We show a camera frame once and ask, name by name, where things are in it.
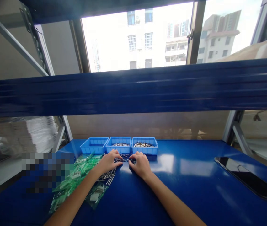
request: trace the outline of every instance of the plastic bag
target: plastic bag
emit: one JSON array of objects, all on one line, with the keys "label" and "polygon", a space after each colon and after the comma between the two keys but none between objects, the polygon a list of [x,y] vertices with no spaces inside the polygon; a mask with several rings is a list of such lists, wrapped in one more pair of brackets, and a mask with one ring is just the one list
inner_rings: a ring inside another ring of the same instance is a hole
[{"label": "plastic bag", "polygon": [[70,194],[83,181],[89,171],[98,164],[102,155],[90,154],[87,158],[81,155],[74,163],[74,170],[64,179],[64,181],[53,190],[55,195],[49,213],[52,214],[65,201]]},{"label": "plastic bag", "polygon": [[100,202],[100,199],[103,197],[104,193],[108,189],[108,186],[102,182],[98,182],[90,191],[85,201],[95,210],[97,205]]}]

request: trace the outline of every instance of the smartphone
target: smartphone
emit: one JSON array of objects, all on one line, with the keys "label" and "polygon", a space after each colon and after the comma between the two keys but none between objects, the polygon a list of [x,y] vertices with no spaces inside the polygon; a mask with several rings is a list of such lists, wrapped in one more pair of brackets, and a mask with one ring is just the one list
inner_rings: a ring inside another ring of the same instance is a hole
[{"label": "smartphone", "polygon": [[264,180],[228,157],[216,157],[215,161],[249,190],[260,198],[267,200],[267,183]]}]

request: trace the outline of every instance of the blue plastic bin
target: blue plastic bin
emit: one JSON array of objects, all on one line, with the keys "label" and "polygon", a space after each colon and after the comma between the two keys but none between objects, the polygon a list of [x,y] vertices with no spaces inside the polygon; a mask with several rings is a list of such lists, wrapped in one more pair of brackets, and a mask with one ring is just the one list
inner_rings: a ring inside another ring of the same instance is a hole
[{"label": "blue plastic bin", "polygon": [[[116,143],[127,143],[129,147],[112,146]],[[131,148],[131,137],[111,137],[106,144],[107,153],[111,150],[118,150],[120,154],[129,154]]]},{"label": "blue plastic bin", "polygon": [[[146,142],[154,146],[154,148],[139,148],[134,147],[136,142]],[[143,152],[144,154],[157,155],[158,154],[158,143],[154,137],[133,137],[131,141],[132,153]]]},{"label": "blue plastic bin", "polygon": [[80,146],[81,151],[83,154],[104,154],[108,140],[109,137],[90,137]]}]

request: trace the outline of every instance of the person's right hand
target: person's right hand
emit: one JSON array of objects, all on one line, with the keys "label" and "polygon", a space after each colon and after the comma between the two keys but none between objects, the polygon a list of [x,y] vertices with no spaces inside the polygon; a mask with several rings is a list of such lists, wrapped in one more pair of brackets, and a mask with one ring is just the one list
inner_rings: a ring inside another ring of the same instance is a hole
[{"label": "person's right hand", "polygon": [[136,159],[136,164],[129,161],[129,166],[143,179],[145,180],[152,174],[147,156],[142,152],[136,152],[129,159]]}]

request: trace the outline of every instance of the blue table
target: blue table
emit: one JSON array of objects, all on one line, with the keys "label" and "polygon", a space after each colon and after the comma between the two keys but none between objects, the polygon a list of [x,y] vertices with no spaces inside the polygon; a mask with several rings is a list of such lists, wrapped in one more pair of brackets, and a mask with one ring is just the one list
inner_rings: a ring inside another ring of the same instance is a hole
[{"label": "blue table", "polygon": [[[84,140],[60,152],[80,154]],[[223,141],[158,140],[151,169],[207,225],[267,225],[267,201],[214,162],[226,156],[267,182],[267,167]],[[24,197],[23,178],[0,194],[0,224],[42,225],[49,218],[53,194]],[[94,211],[83,203],[73,225],[172,225],[149,187],[125,162]]]}]

